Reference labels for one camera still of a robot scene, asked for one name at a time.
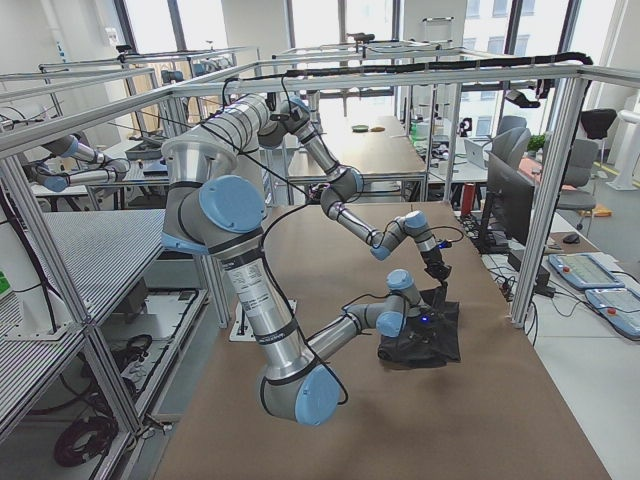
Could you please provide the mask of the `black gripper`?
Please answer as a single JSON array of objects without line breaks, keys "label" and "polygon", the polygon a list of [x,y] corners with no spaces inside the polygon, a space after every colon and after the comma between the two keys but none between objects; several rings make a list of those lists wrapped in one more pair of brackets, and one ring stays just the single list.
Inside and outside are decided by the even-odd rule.
[{"label": "black gripper", "polygon": [[426,265],[426,273],[440,282],[440,286],[437,288],[437,305],[444,306],[448,290],[446,280],[451,273],[452,267],[445,263],[440,252],[423,252],[422,259]]}]

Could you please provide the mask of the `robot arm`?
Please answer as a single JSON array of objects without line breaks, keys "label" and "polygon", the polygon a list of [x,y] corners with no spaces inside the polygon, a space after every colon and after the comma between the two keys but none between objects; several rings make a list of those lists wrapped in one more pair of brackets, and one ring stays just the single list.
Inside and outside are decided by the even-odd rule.
[{"label": "robot arm", "polygon": [[252,140],[257,136],[259,144],[267,147],[287,134],[297,137],[328,181],[320,196],[324,214],[370,246],[371,253],[378,260],[386,259],[406,238],[412,238],[426,273],[440,283],[441,289],[447,288],[451,267],[442,258],[440,244],[426,215],[419,210],[412,211],[390,221],[380,231],[352,212],[347,203],[362,191],[363,178],[359,171],[339,162],[301,102],[288,100],[285,107],[275,113],[270,110],[265,97],[250,94],[227,106],[224,112],[239,120],[241,140]]},{"label": "robot arm", "polygon": [[252,182],[234,174],[231,144],[208,131],[191,131],[165,141],[162,154],[170,175],[162,243],[221,263],[266,356],[257,381],[263,409],[302,425],[326,422],[347,396],[327,359],[366,329],[398,336],[422,304],[412,275],[392,271],[383,302],[351,306],[306,339],[266,271],[260,245],[264,199]]}]

